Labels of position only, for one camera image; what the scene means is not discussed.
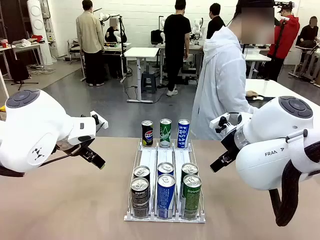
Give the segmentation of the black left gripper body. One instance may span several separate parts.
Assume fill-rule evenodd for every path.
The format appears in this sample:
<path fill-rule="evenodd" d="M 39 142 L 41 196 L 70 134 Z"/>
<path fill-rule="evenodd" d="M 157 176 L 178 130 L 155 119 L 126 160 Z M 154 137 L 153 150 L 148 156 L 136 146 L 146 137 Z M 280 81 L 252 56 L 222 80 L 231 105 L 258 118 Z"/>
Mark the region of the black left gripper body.
<path fill-rule="evenodd" d="M 63 139 L 56 143 L 56 148 L 67 155 L 71 154 L 71 156 L 95 157 L 97 154 L 89 148 L 94 140 L 95 138 L 91 138 L 76 145 L 71 145 L 67 139 Z"/>

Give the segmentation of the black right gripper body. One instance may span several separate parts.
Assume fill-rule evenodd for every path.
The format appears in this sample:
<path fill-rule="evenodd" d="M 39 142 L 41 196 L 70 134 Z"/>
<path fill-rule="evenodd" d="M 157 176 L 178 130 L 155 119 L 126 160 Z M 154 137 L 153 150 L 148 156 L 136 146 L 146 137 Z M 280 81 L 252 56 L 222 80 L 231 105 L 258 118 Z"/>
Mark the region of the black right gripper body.
<path fill-rule="evenodd" d="M 232 130 L 221 140 L 222 145 L 226 149 L 226 152 L 223 155 L 221 155 L 222 162 L 233 162 L 237 158 L 240 149 L 236 145 L 236 131 L 236 129 Z"/>

